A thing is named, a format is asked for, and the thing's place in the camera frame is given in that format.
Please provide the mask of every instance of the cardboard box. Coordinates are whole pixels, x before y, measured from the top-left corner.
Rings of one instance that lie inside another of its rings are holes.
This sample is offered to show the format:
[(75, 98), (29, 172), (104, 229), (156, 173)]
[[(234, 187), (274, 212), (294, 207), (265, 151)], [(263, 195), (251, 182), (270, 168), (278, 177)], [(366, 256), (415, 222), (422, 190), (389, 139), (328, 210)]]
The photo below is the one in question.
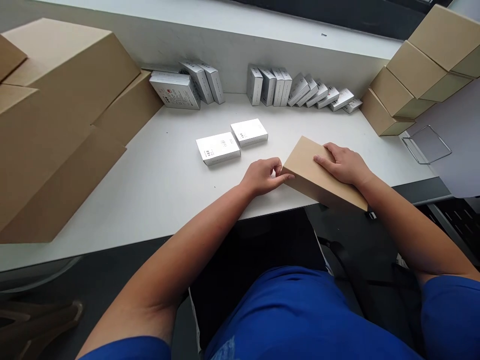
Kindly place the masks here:
[(258, 119), (233, 123), (230, 129), (241, 148), (261, 143), (269, 138), (269, 133)]
[(260, 73), (259, 68), (254, 65), (248, 65), (246, 75), (246, 96), (250, 100), (252, 106), (260, 105), (263, 82), (264, 77)]
[(150, 72), (142, 70), (93, 123), (123, 146), (133, 139), (164, 104), (150, 85), (150, 75)]
[(200, 110), (200, 96), (190, 75), (158, 71), (149, 81), (167, 108)]
[(345, 110), (347, 113), (351, 114), (355, 110), (357, 110), (362, 104), (363, 102), (355, 97), (347, 105), (342, 107), (342, 109)]
[(0, 34), (0, 82), (15, 70), (27, 55)]
[(240, 148), (231, 132), (197, 139), (196, 145), (207, 166), (241, 156)]
[(339, 91), (334, 86), (328, 87), (328, 95), (325, 96), (322, 100), (316, 103), (317, 109), (326, 107), (328, 104), (333, 103), (340, 96)]
[(302, 107), (308, 100), (310, 100), (319, 91), (317, 82), (314, 80), (312, 75), (307, 74), (305, 76), (305, 80), (310, 90), (304, 96), (302, 96), (302, 98), (298, 100), (297, 103), (295, 104), (299, 108)]
[(435, 5), (408, 41), (446, 71), (480, 77), (480, 23)]
[(403, 117), (391, 117), (372, 89), (368, 89), (361, 98), (361, 112), (378, 136), (398, 136), (415, 124), (415, 120)]
[(366, 212), (368, 204), (362, 194), (317, 164), (314, 155), (335, 161), (325, 147), (302, 136), (281, 169), (281, 174), (295, 175), (286, 184), (331, 209)]
[(260, 73), (263, 76), (260, 101), (263, 103), (263, 105), (270, 106), (274, 103), (277, 78), (265, 67), (259, 67), (258, 70), (260, 70)]
[(318, 80), (316, 85), (318, 86), (318, 91), (305, 103), (307, 108), (315, 105), (329, 94), (329, 88), (322, 82), (322, 80)]
[(222, 82), (220, 81), (219, 71), (205, 62), (199, 62), (197, 65), (205, 70), (208, 85), (210, 86), (211, 94), (213, 95), (213, 100), (215, 100), (217, 104), (223, 104), (225, 102), (225, 96), (222, 88)]
[(303, 96), (310, 91), (310, 86), (300, 72), (291, 82), (290, 95), (288, 96), (288, 106), (295, 105)]
[(337, 110), (340, 110), (341, 108), (343, 108), (350, 101), (352, 101), (353, 98), (354, 98), (354, 95), (350, 92), (350, 90), (348, 90), (347, 88), (344, 88), (343, 90), (340, 90), (338, 94), (338, 99), (328, 104), (328, 107), (333, 112), (336, 112)]
[(280, 69), (281, 75), (283, 76), (283, 79), (285, 80), (285, 83), (283, 84), (283, 94), (281, 95), (280, 106), (287, 106), (287, 103), (289, 101), (290, 90), (292, 89), (293, 80), (286, 68), (280, 67), (279, 69)]
[(386, 67), (373, 79), (370, 88), (393, 117), (416, 119), (436, 104), (415, 98)]
[(140, 74), (111, 31), (43, 18), (3, 36), (28, 54), (3, 83), (39, 89), (51, 116), (85, 128)]
[(408, 41), (386, 67), (415, 98), (439, 103), (473, 80), (445, 71)]
[(0, 229), (0, 244), (52, 241), (126, 151), (106, 132), (90, 135), (22, 209)]
[(214, 96), (210, 90), (209, 80), (207, 79), (205, 70), (187, 60), (179, 61), (179, 64), (182, 66), (182, 74), (189, 74), (191, 76), (193, 83), (195, 84), (195, 88), (200, 95), (200, 99), (206, 104), (213, 103)]
[(285, 79), (278, 67), (272, 67), (271, 73), (276, 78), (273, 106), (280, 106), (282, 103), (282, 95), (284, 94)]

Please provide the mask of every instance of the white desk surface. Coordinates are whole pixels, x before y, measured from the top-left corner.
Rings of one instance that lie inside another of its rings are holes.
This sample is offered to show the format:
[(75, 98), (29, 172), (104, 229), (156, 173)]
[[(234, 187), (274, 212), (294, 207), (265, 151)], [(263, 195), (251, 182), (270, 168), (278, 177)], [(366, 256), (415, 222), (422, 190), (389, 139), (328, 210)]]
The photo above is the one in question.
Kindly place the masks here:
[[(245, 94), (201, 110), (162, 107), (128, 144), (128, 150), (50, 243), (1, 244), (0, 271), (134, 244), (174, 234), (242, 179), (258, 159), (287, 160), (304, 135), (360, 153), (390, 186), (436, 175), (416, 163), (399, 137), (378, 137), (360, 111), (251, 106)], [(226, 133), (230, 124), (259, 118), (268, 141), (241, 149), (241, 157), (206, 166), (196, 139)], [(315, 204), (281, 185), (256, 198), (241, 219)]]

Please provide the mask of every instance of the silver product box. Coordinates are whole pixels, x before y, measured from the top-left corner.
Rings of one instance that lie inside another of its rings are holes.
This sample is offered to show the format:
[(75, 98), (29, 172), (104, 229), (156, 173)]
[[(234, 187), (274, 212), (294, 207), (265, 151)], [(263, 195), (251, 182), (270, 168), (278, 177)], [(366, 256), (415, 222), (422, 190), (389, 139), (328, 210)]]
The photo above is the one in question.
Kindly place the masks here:
[(295, 104), (299, 108), (302, 107), (312, 96), (314, 96), (317, 91), (319, 90), (319, 87), (317, 85), (317, 82), (314, 80), (312, 75), (307, 74), (305, 76), (306, 83), (308, 84), (308, 87), (310, 88), (310, 91), (307, 92), (298, 102)]
[(347, 113), (351, 114), (355, 110), (357, 110), (362, 104), (363, 102), (361, 100), (354, 97), (347, 105), (342, 107), (342, 109), (345, 110)]
[(219, 71), (208, 65), (205, 62), (199, 62), (198, 66), (205, 70), (208, 85), (210, 86), (211, 94), (217, 104), (225, 102), (224, 90), (222, 89), (222, 83), (220, 81)]
[(290, 95), (288, 96), (288, 106), (295, 105), (306, 93), (310, 91), (310, 86), (300, 72), (291, 82)]
[(336, 112), (338, 109), (343, 108), (346, 104), (352, 101), (354, 98), (354, 95), (348, 90), (347, 88), (344, 88), (340, 91), (340, 94), (338, 95), (338, 99), (335, 100), (334, 102), (331, 102), (328, 107), (330, 110), (333, 112)]
[(306, 102), (307, 108), (315, 105), (329, 94), (329, 88), (322, 82), (322, 80), (318, 80), (316, 85), (318, 86), (318, 91)]
[(287, 103), (289, 102), (290, 89), (292, 88), (292, 77), (286, 68), (280, 67), (279, 70), (283, 76), (283, 80), (285, 80), (285, 83), (283, 84), (283, 93), (281, 95), (280, 106), (287, 106)]
[(200, 96), (190, 75), (155, 71), (150, 84), (167, 108), (200, 110)]
[(271, 73), (276, 78), (275, 92), (273, 94), (273, 106), (280, 106), (282, 103), (282, 95), (284, 94), (285, 79), (278, 67), (272, 67)]
[(265, 106), (270, 106), (274, 103), (275, 85), (277, 78), (266, 67), (258, 67), (263, 76), (263, 84), (261, 85), (260, 101)]
[(241, 156), (240, 148), (231, 132), (197, 139), (196, 145), (201, 159), (207, 166)]
[(319, 102), (316, 103), (316, 107), (318, 109), (326, 107), (328, 104), (333, 103), (335, 100), (337, 100), (340, 96), (339, 91), (334, 87), (334, 86), (329, 86), (328, 87), (328, 95), (323, 98), (323, 100), (320, 100)]
[(189, 74), (195, 83), (196, 90), (200, 95), (200, 99), (206, 103), (211, 104), (214, 102), (214, 97), (212, 91), (210, 90), (209, 80), (207, 79), (207, 74), (200, 66), (194, 64), (191, 61), (179, 61), (182, 66), (182, 73)]
[(252, 106), (258, 106), (260, 105), (264, 77), (260, 73), (259, 68), (255, 65), (248, 65), (246, 76), (246, 96), (250, 100)]
[(230, 125), (231, 132), (241, 148), (266, 141), (269, 133), (258, 119), (236, 122)]

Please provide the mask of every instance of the stacked cardboard boxes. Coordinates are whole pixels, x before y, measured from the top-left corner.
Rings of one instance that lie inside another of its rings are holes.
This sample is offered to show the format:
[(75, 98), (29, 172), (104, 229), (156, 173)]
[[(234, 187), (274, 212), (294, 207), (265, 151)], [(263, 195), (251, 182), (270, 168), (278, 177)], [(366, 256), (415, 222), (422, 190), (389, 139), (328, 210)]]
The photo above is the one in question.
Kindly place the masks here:
[(478, 77), (480, 23), (435, 5), (372, 81), (360, 109), (379, 136), (397, 136)]
[(0, 243), (49, 242), (162, 103), (111, 31), (40, 19), (2, 39), (27, 59), (0, 83)]

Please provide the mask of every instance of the forearm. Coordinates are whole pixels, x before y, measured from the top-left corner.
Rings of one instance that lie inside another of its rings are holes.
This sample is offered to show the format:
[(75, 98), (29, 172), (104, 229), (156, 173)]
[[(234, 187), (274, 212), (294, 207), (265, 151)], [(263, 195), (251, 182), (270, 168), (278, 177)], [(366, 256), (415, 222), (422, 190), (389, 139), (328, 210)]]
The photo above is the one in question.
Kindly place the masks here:
[(357, 187), (414, 270), (433, 276), (478, 274), (439, 227), (378, 177)]

